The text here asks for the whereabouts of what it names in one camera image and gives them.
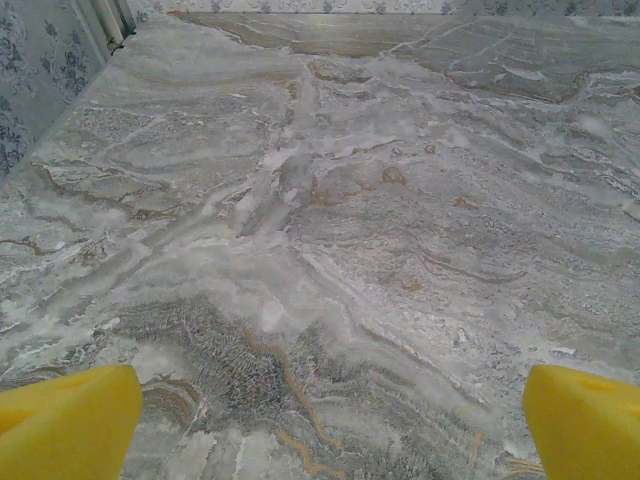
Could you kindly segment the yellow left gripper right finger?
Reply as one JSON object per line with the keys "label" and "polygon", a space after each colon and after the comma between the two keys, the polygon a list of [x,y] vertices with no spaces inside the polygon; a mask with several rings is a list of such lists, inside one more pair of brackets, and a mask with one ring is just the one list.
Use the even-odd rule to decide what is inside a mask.
{"label": "yellow left gripper right finger", "polygon": [[549,479],[639,477],[639,387],[554,365],[531,368],[523,410]]}

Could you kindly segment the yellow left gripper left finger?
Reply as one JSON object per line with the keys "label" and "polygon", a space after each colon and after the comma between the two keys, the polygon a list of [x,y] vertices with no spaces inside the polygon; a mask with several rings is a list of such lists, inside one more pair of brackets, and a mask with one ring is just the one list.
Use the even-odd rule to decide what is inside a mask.
{"label": "yellow left gripper left finger", "polygon": [[3,479],[117,479],[143,408],[133,367],[108,365],[1,393]]}

